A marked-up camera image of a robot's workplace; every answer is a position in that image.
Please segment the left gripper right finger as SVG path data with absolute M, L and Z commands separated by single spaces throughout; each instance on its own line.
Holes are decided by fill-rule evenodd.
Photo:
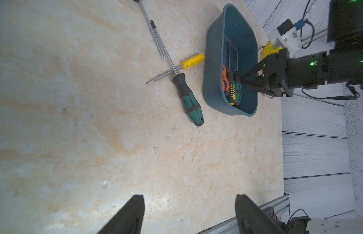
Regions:
M 237 195 L 236 219 L 240 234 L 285 234 L 285 223 L 275 219 L 275 209 L 266 206 L 261 210 L 247 195 Z

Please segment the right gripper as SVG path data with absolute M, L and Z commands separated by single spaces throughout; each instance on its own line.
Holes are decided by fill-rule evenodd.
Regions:
M 294 90 L 288 86 L 288 49 L 280 49 L 278 53 L 269 54 L 247 73 L 241 76 L 241 81 L 266 80 L 265 88 L 257 87 L 247 82 L 242 84 L 251 90 L 266 94 L 272 98 L 292 97 Z

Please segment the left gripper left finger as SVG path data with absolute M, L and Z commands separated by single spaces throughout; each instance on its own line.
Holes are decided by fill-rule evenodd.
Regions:
M 144 213 L 143 195 L 134 195 L 98 234 L 140 234 Z

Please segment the green handle screwdriver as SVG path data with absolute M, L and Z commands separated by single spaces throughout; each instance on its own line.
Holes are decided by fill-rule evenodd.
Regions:
M 203 117 L 202 109 L 201 109 L 200 104 L 195 99 L 193 92 L 188 87 L 188 85 L 185 81 L 185 73 L 178 73 L 178 71 L 174 65 L 174 62 L 158 32 L 158 29 L 157 29 L 154 21 L 150 20 L 150 24 L 151 24 L 152 28 L 155 30 L 155 35 L 158 36 L 158 38 L 160 39 L 161 47 L 162 47 L 162 49 L 164 49 L 164 52 L 166 53 L 166 56 L 173 68 L 173 72 L 175 73 L 175 76 L 173 77 L 172 82 L 175 84 L 175 86 L 179 92 L 179 96 L 183 103 L 183 107 L 184 107 L 186 114 L 189 116 L 189 118 L 193 121 L 193 123 L 196 126 L 202 126 L 204 124 L 204 117 Z
M 238 71 L 238 50 L 236 50 L 236 69 L 235 72 L 233 73 L 233 79 L 235 82 L 235 88 L 236 88 L 236 102 L 234 104 L 235 107 L 239 107 L 241 100 L 242 100 L 242 86 L 241 86 L 241 82 L 240 82 L 240 76 L 241 73 Z

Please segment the orange screwdriver small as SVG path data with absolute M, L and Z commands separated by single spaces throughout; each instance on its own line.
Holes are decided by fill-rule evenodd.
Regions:
M 226 97 L 229 96 L 229 81 L 226 77 L 226 67 L 222 66 L 222 88 Z

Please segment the yellow handle screwdriver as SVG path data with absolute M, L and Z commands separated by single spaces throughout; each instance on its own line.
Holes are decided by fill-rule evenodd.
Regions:
M 188 58 L 185 61 L 182 61 L 181 65 L 176 67 L 176 70 L 177 71 L 179 71 L 181 69 L 187 70 L 188 68 L 191 68 L 191 67 L 193 67 L 193 66 L 195 66 L 195 65 L 197 65 L 199 63 L 202 63 L 204 60 L 205 60 L 204 54 L 197 54 L 197 55 L 195 55 L 193 57 Z M 162 73 L 161 75 L 153 78 L 152 80 L 148 81 L 146 84 L 154 83 L 154 82 L 156 82 L 156 81 L 158 81 L 158 80 L 160 80 L 160 79 L 162 79 L 164 77 L 167 77 L 167 76 L 169 76 L 169 75 L 171 75 L 173 73 L 174 73 L 173 70 L 169 70 L 169 71 L 167 71 L 165 73 Z

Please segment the black handle long screwdriver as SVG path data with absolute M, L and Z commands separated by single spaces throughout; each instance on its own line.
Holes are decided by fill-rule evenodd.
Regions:
M 159 53 L 160 53 L 161 59 L 162 59 L 162 60 L 165 60 L 165 56 L 164 56 L 163 51 L 162 51 L 162 49 L 161 49 L 161 47 L 160 47 L 160 43 L 159 43 L 159 41 L 158 41 L 158 39 L 157 39 L 157 37 L 156 37 L 156 35 L 155 35 L 154 29 L 153 29 L 153 27 L 152 27 L 152 25 L 151 25 L 151 22 L 150 22 L 150 18 L 149 18 L 149 16 L 148 16 L 147 12 L 146 12 L 146 9 L 145 9 L 145 7 L 144 7 L 144 5 L 143 5 L 142 1 L 141 1 L 141 0 L 134 0 L 134 2 L 136 2 L 136 3 L 138 3 L 138 4 L 140 5 L 140 7 L 141 7 L 141 9 L 142 9 L 142 11 L 143 11 L 143 14 L 144 14 L 144 16 L 145 16 L 146 22 L 147 22 L 147 24 L 148 24 L 148 26 L 149 26 L 149 28 L 150 28 L 150 31 L 151 31 L 152 37 L 153 37 L 153 39 L 154 39 L 154 41 L 155 41 L 156 47 L 157 47 L 157 49 L 158 49 L 158 51 L 159 51 Z

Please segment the black yellow copper-shaft screwdriver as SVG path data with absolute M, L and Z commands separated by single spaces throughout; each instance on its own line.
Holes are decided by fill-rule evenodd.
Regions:
M 233 72 L 231 71 L 230 62 L 230 43 L 227 42 L 227 64 L 226 78 L 228 80 L 229 94 L 227 96 L 229 103 L 234 106 L 236 104 L 236 84 L 233 80 Z

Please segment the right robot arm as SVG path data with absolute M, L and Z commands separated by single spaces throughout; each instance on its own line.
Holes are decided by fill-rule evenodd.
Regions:
M 269 35 L 276 53 L 263 58 L 240 77 L 248 89 L 270 97 L 291 97 L 295 89 L 303 93 L 320 85 L 344 83 L 356 100 L 363 90 L 363 1 L 331 1 L 328 26 L 303 37 L 302 28 L 309 24 L 303 18 L 297 23 L 286 20 Z M 319 36 L 334 43 L 333 49 L 300 58 L 295 52 L 309 46 Z

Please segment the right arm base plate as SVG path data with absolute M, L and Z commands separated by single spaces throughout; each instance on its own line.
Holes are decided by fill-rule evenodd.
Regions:
M 287 234 L 309 234 L 306 230 L 308 222 L 311 218 L 308 216 L 294 217 L 287 222 L 286 233 Z

